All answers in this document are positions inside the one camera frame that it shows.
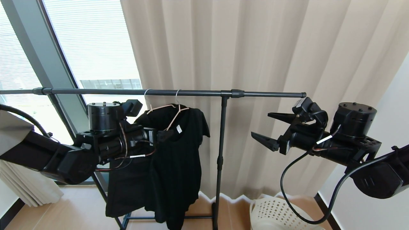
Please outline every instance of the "hanger hook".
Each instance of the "hanger hook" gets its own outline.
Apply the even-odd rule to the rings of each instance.
[[[178,92],[179,92],[180,90],[177,90],[176,91],[176,95],[175,95],[175,99],[176,99],[176,101],[178,102],[178,104],[180,104],[180,102],[178,101]]]
[[[147,92],[148,90],[151,90],[151,89],[147,89],[147,90],[145,91],[145,93],[144,93],[144,96],[146,96],[146,92]]]

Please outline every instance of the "robotic arm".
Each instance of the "robotic arm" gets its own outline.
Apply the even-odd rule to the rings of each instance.
[[[0,160],[66,184],[79,184],[97,170],[98,164],[149,153],[158,142],[172,135],[173,131],[157,131],[126,121],[127,116],[136,117],[141,108],[138,100],[91,103],[87,106],[90,129],[77,133],[73,145],[65,145],[52,139],[52,134],[45,133],[28,114],[0,104],[0,110],[23,116],[43,132],[41,135],[31,130],[16,146],[4,153],[0,149]]]
[[[327,113],[309,97],[303,98],[292,108],[294,114],[269,113],[268,116],[290,124],[277,140],[252,132],[252,137],[272,151],[286,155],[291,147],[306,153],[292,162],[281,176],[281,190],[290,208],[307,223],[319,224],[330,215],[336,195],[342,183],[351,177],[364,194],[385,199],[408,188],[409,145],[392,147],[392,152],[376,158],[381,142],[368,137],[369,128],[376,110],[357,103],[340,103],[335,113],[330,132],[325,132]],[[320,156],[346,166],[345,176],[335,188],[328,213],[319,221],[301,217],[290,205],[283,191],[285,172],[306,155]]]

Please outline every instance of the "clothes hanger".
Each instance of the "clothes hanger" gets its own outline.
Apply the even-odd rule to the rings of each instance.
[[[152,105],[150,104],[149,107],[150,107],[151,109],[150,109],[146,114],[149,114],[150,112],[154,111],[155,109],[164,108],[164,107],[168,107],[168,106],[172,106],[172,107],[176,108],[176,107],[175,107],[174,105],[172,105],[172,104],[165,105],[165,106],[160,106],[160,107],[156,107],[156,108],[152,108]]]
[[[165,129],[166,131],[169,130],[169,128],[172,126],[173,122],[175,121],[176,117],[179,115],[179,113],[180,113],[181,111],[183,111],[183,110],[188,110],[188,109],[189,109],[189,108],[180,109],[180,102],[178,101],[178,92],[179,92],[179,91],[180,91],[180,90],[178,90],[178,91],[176,92],[176,95],[175,95],[175,99],[176,99],[176,101],[178,102],[178,105],[179,105],[179,110],[178,110],[178,112],[176,113],[175,117],[172,119],[172,121],[171,121],[171,123],[169,124],[169,126]]]

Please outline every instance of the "white blind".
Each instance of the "white blind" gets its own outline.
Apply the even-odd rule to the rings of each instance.
[[[44,0],[44,4],[80,87],[81,80],[139,78],[119,0]]]
[[[0,90],[41,87],[13,27],[0,5]],[[12,106],[51,105],[48,97],[37,95],[2,95],[0,102]]]

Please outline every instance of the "clothes rack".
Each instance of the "clothes rack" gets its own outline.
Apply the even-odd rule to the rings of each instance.
[[[36,95],[48,95],[50,100],[54,104],[59,113],[61,119],[63,120],[68,131],[71,132],[70,135],[73,137],[74,133],[68,124],[67,119],[63,115],[63,111],[58,103],[56,94],[106,94],[106,95],[157,95],[157,96],[194,96],[194,97],[221,97],[221,116],[220,116],[220,139],[219,139],[219,153],[217,158],[217,181],[216,181],[216,201],[212,203],[212,215],[209,216],[185,216],[185,219],[207,219],[211,218],[213,223],[213,230],[218,229],[218,213],[219,213],[219,202],[220,202],[220,185],[222,177],[222,166],[223,166],[223,147],[224,147],[224,135],[226,126],[226,110],[227,110],[227,100],[229,98],[240,98],[240,97],[306,97],[305,92],[245,92],[243,90],[116,90],[116,89],[57,89],[57,88],[35,88],[32,90],[1,90],[0,94],[36,94]],[[101,196],[107,201],[107,195],[101,181],[102,176],[95,172],[92,175],[92,179],[95,182]],[[141,220],[141,219],[155,219],[154,217],[144,217],[144,216],[131,216],[131,213],[125,215],[124,220],[121,222],[118,217],[115,218],[120,230],[125,230],[128,226],[129,220]]]

